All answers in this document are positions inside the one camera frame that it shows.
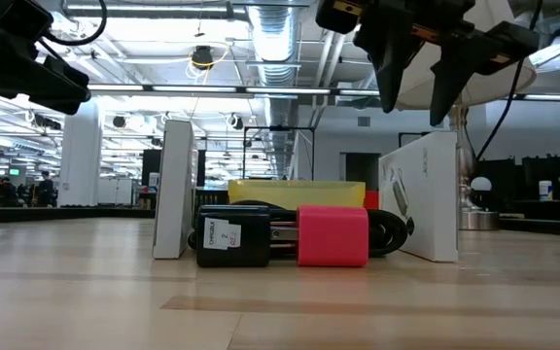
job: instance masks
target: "red object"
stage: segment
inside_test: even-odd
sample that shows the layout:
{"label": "red object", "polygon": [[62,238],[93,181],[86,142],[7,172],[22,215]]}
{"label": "red object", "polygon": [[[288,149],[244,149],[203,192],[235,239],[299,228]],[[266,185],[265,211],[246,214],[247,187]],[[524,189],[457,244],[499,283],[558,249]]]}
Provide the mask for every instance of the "red object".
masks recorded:
{"label": "red object", "polygon": [[362,267],[368,262],[364,208],[302,205],[297,210],[299,266]]}
{"label": "red object", "polygon": [[365,193],[365,208],[379,209],[379,191],[367,191]]}

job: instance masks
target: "yellow container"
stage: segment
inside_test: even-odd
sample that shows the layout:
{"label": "yellow container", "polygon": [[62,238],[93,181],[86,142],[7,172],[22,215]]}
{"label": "yellow container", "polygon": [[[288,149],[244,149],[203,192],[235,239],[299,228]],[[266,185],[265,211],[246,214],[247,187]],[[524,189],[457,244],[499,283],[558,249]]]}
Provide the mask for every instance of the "yellow container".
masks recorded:
{"label": "yellow container", "polygon": [[289,210],[303,204],[363,207],[365,183],[340,181],[231,180],[230,203],[259,200]]}

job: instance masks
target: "black equipment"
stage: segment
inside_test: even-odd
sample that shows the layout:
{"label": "black equipment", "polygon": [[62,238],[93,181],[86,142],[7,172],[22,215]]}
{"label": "black equipment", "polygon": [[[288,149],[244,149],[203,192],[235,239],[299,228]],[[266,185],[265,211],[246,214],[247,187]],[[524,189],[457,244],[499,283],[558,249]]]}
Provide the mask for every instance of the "black equipment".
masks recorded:
{"label": "black equipment", "polygon": [[0,0],[0,96],[29,95],[29,101],[74,115],[90,99],[89,78],[61,57],[35,61],[35,43],[45,45],[53,17],[33,0]]}
{"label": "black equipment", "polygon": [[354,44],[375,68],[385,113],[395,108],[403,70],[431,43],[442,49],[436,75],[431,125],[442,122],[474,73],[492,75],[536,52],[539,34],[502,22],[487,33],[464,21],[474,0],[322,0],[317,23],[347,34],[362,24]]}

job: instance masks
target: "floor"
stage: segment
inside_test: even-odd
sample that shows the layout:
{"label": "floor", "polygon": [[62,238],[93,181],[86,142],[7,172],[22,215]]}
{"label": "floor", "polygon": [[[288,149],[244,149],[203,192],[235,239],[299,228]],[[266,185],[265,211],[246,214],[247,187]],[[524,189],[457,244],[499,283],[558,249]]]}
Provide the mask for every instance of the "floor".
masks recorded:
{"label": "floor", "polygon": [[152,220],[0,225],[0,349],[560,349],[560,236],[468,232],[462,261],[198,269]]}

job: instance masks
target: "ceiling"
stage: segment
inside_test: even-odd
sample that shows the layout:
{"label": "ceiling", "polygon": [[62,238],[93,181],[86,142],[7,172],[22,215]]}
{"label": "ceiling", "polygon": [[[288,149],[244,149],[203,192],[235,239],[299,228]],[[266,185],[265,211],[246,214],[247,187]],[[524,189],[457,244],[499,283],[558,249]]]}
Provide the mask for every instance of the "ceiling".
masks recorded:
{"label": "ceiling", "polygon": [[[39,1],[45,7],[57,8],[59,1]],[[243,16],[243,4],[260,4],[262,1],[232,1],[235,16]],[[209,7],[225,7],[224,1],[176,1],[176,0],[137,0],[112,1],[110,6],[147,8],[155,11],[153,17],[139,17],[135,11],[114,11],[108,19],[104,34],[90,45],[77,48],[52,47],[76,69],[88,74],[92,84],[153,84],[153,85],[208,85],[208,86],[255,86],[259,84],[257,52],[253,44],[252,28],[244,20],[208,19],[212,12],[199,11],[200,4]],[[287,4],[296,6],[297,28],[297,78],[294,85],[311,87],[320,68],[320,58],[326,47],[326,33],[314,21],[316,6],[314,0],[266,1],[265,4]],[[517,15],[534,9],[534,1],[510,0]],[[65,6],[72,7],[68,14],[56,17],[53,29],[62,38],[74,39],[91,34],[98,25],[96,11],[83,10],[83,6],[97,6],[95,0],[67,1]],[[180,6],[179,11],[170,7]],[[546,1],[546,17],[560,15],[560,1]],[[342,38],[339,43],[339,62],[333,64],[330,54],[325,63],[325,72],[331,71],[330,84],[358,84],[371,71],[367,54],[356,48],[353,33]],[[196,47],[209,46],[216,60],[209,71],[192,69],[191,53]],[[41,57],[47,54],[39,48]],[[560,81],[558,77],[541,79],[541,90],[560,92],[560,87],[550,83]],[[167,119],[191,120],[196,137],[206,138],[199,141],[198,147],[207,148],[210,155],[216,156],[215,163],[208,165],[209,172],[217,178],[236,178],[240,175],[243,154],[241,130],[230,126],[230,118],[242,119],[244,125],[268,125],[265,115],[264,98],[199,98],[167,96],[106,96],[95,94],[99,105],[105,111],[105,130],[103,140],[103,176],[139,177],[141,170],[140,154],[144,149],[156,148],[152,139],[162,137],[163,123]],[[310,106],[300,106],[298,112],[310,115]],[[0,97],[0,165],[25,164],[34,169],[48,169],[56,174],[59,169],[61,153],[61,131],[47,130],[49,137],[41,136],[46,130],[32,124],[32,116],[40,114],[65,127],[65,116],[44,107],[31,104],[26,98],[7,100]],[[351,108],[331,106],[325,118],[338,120],[338,124],[353,121],[357,116],[380,114],[379,109],[356,112]],[[127,127],[118,128],[113,124],[114,117],[125,117]],[[403,119],[401,114],[391,118]],[[262,141],[255,141],[248,150],[248,173],[256,176],[278,176],[274,169],[272,156],[277,153],[270,145],[271,136],[258,135]]]}

